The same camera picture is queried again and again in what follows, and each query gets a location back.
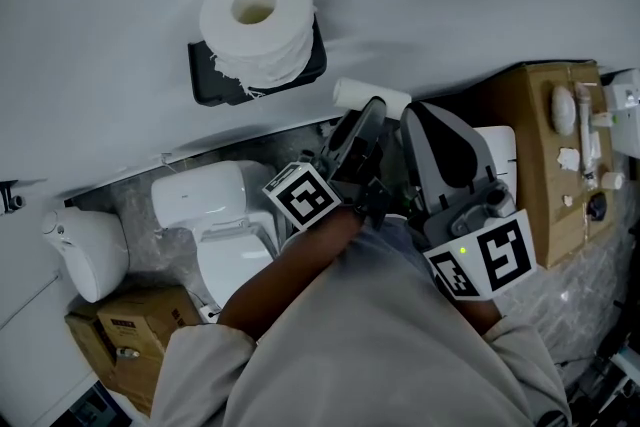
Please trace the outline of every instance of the toilet paper roll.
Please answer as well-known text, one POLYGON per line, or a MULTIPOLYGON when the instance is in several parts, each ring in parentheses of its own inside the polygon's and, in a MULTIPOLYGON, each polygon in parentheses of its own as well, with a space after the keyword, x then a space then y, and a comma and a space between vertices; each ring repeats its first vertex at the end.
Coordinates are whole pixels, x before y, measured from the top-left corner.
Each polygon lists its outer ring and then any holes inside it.
POLYGON ((408 93, 343 77, 338 79, 333 89, 333 104, 361 111, 376 96, 387 104, 387 118, 400 119, 402 111, 411 103, 408 93))
POLYGON ((603 189, 611 189, 615 191, 622 188, 622 184, 624 184, 623 173, 605 173, 602 175, 602 180, 600 182, 603 189))
POLYGON ((216 70, 246 91, 281 86, 304 70, 313 17, 313 0, 205 0, 200 30, 216 70))

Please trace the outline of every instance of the white toilet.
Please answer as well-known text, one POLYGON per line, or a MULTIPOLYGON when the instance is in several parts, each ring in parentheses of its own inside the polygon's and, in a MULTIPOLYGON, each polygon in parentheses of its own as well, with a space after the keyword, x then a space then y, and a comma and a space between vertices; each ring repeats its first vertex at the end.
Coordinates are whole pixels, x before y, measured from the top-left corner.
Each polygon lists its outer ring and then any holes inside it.
POLYGON ((160 226, 192 231, 200 273, 220 307, 278 254, 281 215, 262 192, 273 176, 257 162, 225 161, 151 186, 160 226))
POLYGON ((54 210, 42 220, 42 234, 64 258, 78 292, 94 303, 120 284, 129 251, 120 219, 77 207, 54 210))

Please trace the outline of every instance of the gray floor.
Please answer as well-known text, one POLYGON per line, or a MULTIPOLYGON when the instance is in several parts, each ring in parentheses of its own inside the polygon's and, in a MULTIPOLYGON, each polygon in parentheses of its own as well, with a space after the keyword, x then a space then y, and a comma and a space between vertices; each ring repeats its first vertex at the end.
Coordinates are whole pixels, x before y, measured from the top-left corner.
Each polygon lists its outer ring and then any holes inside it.
MULTIPOLYGON (((283 168, 300 150, 319 150, 323 138, 316 125, 205 153, 172 164, 183 171, 221 160, 255 160, 283 168)), ((382 163, 383 179, 396 189, 405 176, 401 150, 389 133, 382 163)), ((173 173, 159 168, 74 199, 83 210, 117 213, 124 226, 131 254, 130 273, 123 288, 157 284, 183 284, 205 302, 211 296, 204 286, 196 260, 196 247, 187 230, 160 229, 151 204, 151 184, 173 173)), ((574 258, 552 270, 539 269, 534 276, 498 299, 503 313, 533 323, 556 362, 591 355, 617 319, 615 299, 626 292, 626 275, 632 249, 628 228, 640 216, 638 184, 630 182, 616 194, 619 222, 606 238, 585 247, 574 258)), ((585 369, 588 361, 561 368, 565 384, 585 369)))

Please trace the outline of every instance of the toilet seat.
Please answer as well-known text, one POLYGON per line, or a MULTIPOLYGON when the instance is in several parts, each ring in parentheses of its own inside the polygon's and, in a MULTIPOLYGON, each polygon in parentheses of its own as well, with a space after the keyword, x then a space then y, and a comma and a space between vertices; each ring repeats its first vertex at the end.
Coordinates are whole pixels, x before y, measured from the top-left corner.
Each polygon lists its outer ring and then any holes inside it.
POLYGON ((204 284, 221 308, 277 256, 271 237, 261 224, 205 232, 197 251, 204 284))

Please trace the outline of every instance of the person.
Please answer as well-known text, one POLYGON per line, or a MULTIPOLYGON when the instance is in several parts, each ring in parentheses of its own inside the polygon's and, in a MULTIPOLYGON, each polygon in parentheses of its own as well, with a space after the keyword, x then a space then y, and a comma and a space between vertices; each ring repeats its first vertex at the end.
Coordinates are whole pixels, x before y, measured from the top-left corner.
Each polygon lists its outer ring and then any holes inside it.
POLYGON ((535 329, 455 301, 397 220, 349 209, 297 236, 226 303, 171 337, 151 424, 570 425, 535 329))

